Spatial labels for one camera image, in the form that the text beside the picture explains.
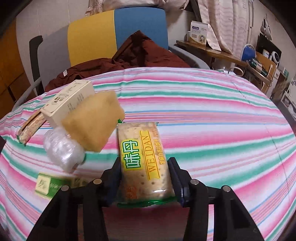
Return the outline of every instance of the silver bolt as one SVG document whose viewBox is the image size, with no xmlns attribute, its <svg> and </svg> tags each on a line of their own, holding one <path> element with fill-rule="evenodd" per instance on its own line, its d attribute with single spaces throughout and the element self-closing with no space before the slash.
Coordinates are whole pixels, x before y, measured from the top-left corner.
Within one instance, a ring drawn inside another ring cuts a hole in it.
<svg viewBox="0 0 296 241">
<path fill-rule="evenodd" d="M 68 190 L 69 190 L 69 186 L 67 186 L 67 185 L 63 185 L 63 186 L 61 187 L 61 190 L 62 190 L 63 192 L 68 191 Z"/>
<path fill-rule="evenodd" d="M 102 183 L 102 180 L 97 178 L 93 181 L 94 184 L 98 185 L 98 184 L 101 184 Z"/>
<path fill-rule="evenodd" d="M 190 183 L 193 185 L 197 185 L 199 183 L 199 181 L 197 179 L 191 179 Z"/>
<path fill-rule="evenodd" d="M 231 188 L 229 186 L 224 186 L 223 190 L 226 191 L 226 192 L 230 192 Z"/>
</svg>

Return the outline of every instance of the white circular device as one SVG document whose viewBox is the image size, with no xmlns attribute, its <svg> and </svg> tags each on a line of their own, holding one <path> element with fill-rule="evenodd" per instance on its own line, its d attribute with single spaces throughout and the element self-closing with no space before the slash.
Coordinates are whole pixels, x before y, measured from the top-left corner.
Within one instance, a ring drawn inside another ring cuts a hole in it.
<svg viewBox="0 0 296 241">
<path fill-rule="evenodd" d="M 273 52 L 272 52 L 272 60 L 273 60 L 276 64 L 279 63 L 279 55 L 278 55 L 278 53 L 277 53 L 276 51 L 273 51 Z"/>
</svg>

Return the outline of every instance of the wooden cabinet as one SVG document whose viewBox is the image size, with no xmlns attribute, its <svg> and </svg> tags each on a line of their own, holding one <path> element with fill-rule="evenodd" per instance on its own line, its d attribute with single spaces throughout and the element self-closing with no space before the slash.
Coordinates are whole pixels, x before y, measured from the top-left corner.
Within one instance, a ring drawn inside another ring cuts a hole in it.
<svg viewBox="0 0 296 241">
<path fill-rule="evenodd" d="M 12 110 L 15 101 L 29 87 L 30 83 L 17 46 L 16 21 L 14 20 L 0 37 L 0 119 Z M 27 100 L 35 96 L 32 92 Z"/>
</svg>

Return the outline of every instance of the biscuit package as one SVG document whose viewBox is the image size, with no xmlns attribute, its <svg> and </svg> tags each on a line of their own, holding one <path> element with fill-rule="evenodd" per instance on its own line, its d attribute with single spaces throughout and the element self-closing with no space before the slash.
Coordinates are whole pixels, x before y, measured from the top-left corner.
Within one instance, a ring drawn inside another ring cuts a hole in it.
<svg viewBox="0 0 296 241">
<path fill-rule="evenodd" d="M 119 123 L 121 196 L 119 206 L 146 207 L 173 201 L 167 160 L 155 122 Z"/>
</svg>

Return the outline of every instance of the white product box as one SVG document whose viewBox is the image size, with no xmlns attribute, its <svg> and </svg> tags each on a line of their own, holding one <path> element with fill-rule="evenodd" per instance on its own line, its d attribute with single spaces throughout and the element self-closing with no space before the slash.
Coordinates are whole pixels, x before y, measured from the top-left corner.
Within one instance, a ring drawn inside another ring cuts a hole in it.
<svg viewBox="0 0 296 241">
<path fill-rule="evenodd" d="M 207 23 L 191 21 L 190 40 L 191 43 L 206 45 L 207 43 Z"/>
<path fill-rule="evenodd" d="M 41 112 L 54 128 L 74 110 L 86 97 L 95 94 L 91 81 L 75 80 L 51 99 Z"/>
</svg>

